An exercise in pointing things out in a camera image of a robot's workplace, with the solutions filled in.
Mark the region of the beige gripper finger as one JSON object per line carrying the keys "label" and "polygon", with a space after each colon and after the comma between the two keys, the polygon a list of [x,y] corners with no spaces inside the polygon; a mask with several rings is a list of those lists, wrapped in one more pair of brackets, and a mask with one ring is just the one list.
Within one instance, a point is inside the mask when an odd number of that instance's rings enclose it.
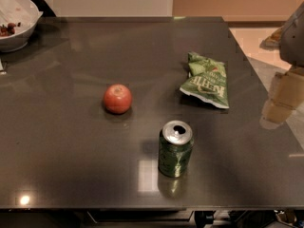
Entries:
{"label": "beige gripper finger", "polygon": [[304,103],[304,67],[277,72],[262,108],[262,124],[283,124]]}

